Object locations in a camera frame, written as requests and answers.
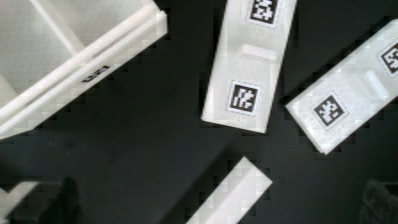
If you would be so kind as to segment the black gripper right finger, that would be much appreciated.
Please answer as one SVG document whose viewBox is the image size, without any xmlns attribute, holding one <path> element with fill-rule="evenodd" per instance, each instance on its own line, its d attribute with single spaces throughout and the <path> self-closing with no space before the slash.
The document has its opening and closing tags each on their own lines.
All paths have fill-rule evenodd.
<svg viewBox="0 0 398 224">
<path fill-rule="evenodd" d="M 359 224 L 398 224 L 398 182 L 368 181 Z"/>
</svg>

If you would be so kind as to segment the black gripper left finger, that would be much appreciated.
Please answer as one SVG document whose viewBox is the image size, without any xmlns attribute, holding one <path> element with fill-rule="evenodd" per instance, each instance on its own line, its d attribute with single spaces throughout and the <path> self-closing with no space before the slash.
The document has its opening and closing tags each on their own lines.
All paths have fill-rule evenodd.
<svg viewBox="0 0 398 224">
<path fill-rule="evenodd" d="M 76 181 L 23 181 L 0 186 L 0 224 L 82 224 Z"/>
</svg>

